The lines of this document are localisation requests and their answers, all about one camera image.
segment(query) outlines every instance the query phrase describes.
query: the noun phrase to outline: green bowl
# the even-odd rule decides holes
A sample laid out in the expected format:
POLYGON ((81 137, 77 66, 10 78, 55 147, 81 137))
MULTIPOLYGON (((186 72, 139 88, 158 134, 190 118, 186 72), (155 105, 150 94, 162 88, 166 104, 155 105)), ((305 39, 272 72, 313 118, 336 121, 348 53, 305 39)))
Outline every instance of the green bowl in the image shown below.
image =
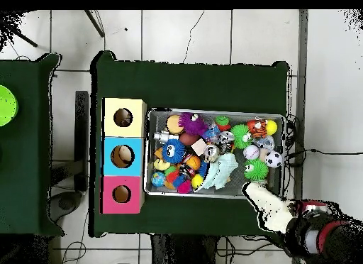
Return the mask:
POLYGON ((18 102, 10 90, 0 85, 0 126, 8 124, 18 113, 18 102))

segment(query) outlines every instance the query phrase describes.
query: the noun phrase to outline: pink box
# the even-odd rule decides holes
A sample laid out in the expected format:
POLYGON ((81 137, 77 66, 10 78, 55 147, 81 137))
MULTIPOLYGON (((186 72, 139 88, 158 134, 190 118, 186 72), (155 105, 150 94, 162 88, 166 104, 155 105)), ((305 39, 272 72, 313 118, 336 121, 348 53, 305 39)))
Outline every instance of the pink box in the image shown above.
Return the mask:
POLYGON ((104 176, 102 197, 102 214, 138 214, 144 202, 141 177, 104 176), (126 186, 130 190, 127 202, 117 202, 113 198, 113 190, 117 186, 126 186))

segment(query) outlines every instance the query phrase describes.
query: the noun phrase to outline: yellow box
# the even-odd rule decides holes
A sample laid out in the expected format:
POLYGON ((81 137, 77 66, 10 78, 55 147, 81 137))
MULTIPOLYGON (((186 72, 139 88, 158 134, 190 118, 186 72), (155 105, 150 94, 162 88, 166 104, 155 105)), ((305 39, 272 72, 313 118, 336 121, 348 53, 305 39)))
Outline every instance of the yellow box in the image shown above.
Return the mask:
POLYGON ((106 137, 145 137, 147 106, 141 99, 104 98, 104 111, 106 137))

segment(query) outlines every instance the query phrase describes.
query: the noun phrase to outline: dark green table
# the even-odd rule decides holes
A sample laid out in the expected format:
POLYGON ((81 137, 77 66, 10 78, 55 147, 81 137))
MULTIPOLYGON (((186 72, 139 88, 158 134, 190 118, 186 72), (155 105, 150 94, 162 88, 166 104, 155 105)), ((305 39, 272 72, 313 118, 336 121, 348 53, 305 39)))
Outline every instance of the dark green table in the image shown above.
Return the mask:
POLYGON ((101 99, 142 99, 148 107, 241 111, 286 115, 289 66, 172 65, 116 61, 101 51, 92 61, 90 235, 195 233, 220 236, 266 234, 247 200, 145 196, 140 214, 100 214, 101 99))
POLYGON ((0 233, 61 235, 47 216, 50 191, 50 78, 60 56, 0 60, 0 84, 18 115, 0 127, 0 233))

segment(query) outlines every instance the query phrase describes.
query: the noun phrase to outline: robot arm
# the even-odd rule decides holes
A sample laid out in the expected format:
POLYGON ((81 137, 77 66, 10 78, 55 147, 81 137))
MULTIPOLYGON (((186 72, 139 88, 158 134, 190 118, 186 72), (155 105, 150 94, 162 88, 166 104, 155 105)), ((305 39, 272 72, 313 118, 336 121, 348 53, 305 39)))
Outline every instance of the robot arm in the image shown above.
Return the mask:
POLYGON ((257 212, 259 227, 278 233, 289 256, 306 264, 363 264, 362 223, 336 204, 283 201, 254 182, 242 192, 257 212))

